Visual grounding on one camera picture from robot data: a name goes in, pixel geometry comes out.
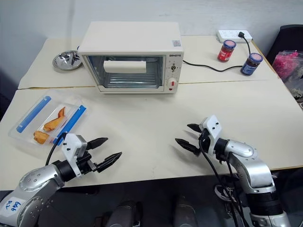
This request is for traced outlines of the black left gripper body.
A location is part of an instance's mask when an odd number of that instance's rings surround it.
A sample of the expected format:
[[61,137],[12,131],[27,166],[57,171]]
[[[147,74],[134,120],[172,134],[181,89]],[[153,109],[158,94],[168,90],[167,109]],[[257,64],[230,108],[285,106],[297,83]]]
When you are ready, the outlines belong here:
[[82,175],[89,172],[97,171],[97,164],[91,161],[91,154],[89,152],[84,152],[83,156],[77,158],[77,167]]

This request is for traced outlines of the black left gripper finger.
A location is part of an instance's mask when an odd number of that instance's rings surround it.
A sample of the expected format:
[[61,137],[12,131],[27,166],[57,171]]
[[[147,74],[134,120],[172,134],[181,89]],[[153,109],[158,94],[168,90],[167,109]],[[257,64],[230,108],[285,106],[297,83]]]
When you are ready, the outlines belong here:
[[110,166],[112,166],[122,155],[122,152],[112,154],[104,159],[104,161],[97,165],[97,171],[100,173]]
[[96,138],[94,140],[91,140],[91,141],[87,142],[86,150],[95,149],[95,148],[101,146],[107,140],[108,140],[108,138]]

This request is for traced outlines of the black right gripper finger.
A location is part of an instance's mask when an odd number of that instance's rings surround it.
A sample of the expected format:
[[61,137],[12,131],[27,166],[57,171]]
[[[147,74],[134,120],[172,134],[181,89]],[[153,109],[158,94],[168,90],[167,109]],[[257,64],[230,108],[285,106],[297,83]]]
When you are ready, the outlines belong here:
[[195,156],[199,156],[201,151],[200,149],[198,149],[196,146],[190,144],[188,141],[184,140],[184,139],[178,139],[175,138],[175,141],[184,149],[190,151],[191,153],[193,153]]
[[200,137],[202,131],[201,131],[198,124],[190,123],[190,124],[187,125],[187,127],[190,128],[192,131],[194,131],[194,132],[187,131],[187,134],[190,137],[192,137],[194,139],[198,139]]

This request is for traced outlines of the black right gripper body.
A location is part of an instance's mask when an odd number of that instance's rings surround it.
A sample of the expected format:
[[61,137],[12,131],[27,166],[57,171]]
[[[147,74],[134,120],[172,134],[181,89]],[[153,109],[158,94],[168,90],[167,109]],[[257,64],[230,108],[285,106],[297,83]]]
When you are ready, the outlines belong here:
[[209,132],[207,129],[203,129],[199,138],[198,138],[198,143],[199,143],[199,148],[203,152],[208,152],[209,147],[210,147],[210,138],[209,138]]

